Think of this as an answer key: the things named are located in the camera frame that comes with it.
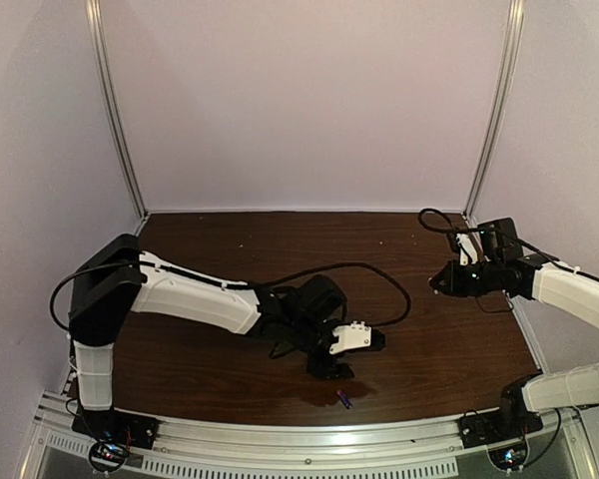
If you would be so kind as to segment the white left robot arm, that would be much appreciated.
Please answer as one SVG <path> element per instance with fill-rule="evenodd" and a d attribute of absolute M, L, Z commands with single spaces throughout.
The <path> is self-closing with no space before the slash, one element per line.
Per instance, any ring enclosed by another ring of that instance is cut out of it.
<path fill-rule="evenodd" d="M 336 359 L 368 346 L 370 329 L 333 319 L 345 304 L 342 291 L 323 275 L 290 288 L 221 279 L 142 251 L 136 237 L 121 235 L 78 269 L 72 287 L 69 333 L 80 403 L 88 411 L 111 410 L 114 344 L 132 312 L 286 342 L 307 355 L 313 376 L 348 377 Z"/>

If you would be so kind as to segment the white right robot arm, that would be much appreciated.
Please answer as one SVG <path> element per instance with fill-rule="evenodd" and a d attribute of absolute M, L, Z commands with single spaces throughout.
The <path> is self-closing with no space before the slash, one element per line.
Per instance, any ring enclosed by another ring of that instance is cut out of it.
<path fill-rule="evenodd" d="M 501 291 L 555 307 L 599 330 L 599 277 L 521 239 L 513 219 L 461 229 L 446 214 L 428 208 L 417 220 L 426 230 L 446 236 L 458 255 L 429 280 L 433 290 L 461 298 Z M 500 410 L 512 419 L 588 406 L 599 407 L 599 362 L 520 379 L 503 389 Z"/>

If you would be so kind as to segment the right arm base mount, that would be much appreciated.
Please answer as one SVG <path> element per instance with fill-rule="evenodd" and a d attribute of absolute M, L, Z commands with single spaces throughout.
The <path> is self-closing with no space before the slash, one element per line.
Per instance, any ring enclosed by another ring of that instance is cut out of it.
<path fill-rule="evenodd" d="M 543 428 L 540 415 L 525 406 L 524 377 L 505 386 L 497 409 L 489 412 L 469 410 L 458 420 L 459 435 L 465 449 L 486 446 L 490 463 L 505 473 L 521 471 L 530 462 L 527 436 Z"/>

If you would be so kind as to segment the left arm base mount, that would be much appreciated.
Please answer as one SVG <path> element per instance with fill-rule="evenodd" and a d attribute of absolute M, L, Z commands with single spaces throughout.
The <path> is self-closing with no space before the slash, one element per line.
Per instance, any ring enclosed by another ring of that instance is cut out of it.
<path fill-rule="evenodd" d="M 101 474 L 120 470 L 132 456 L 132 449 L 151 450 L 160 421 L 151 416 L 122 412 L 90 411 L 81 407 L 74 414 L 72 430 L 93 440 L 87 461 Z"/>

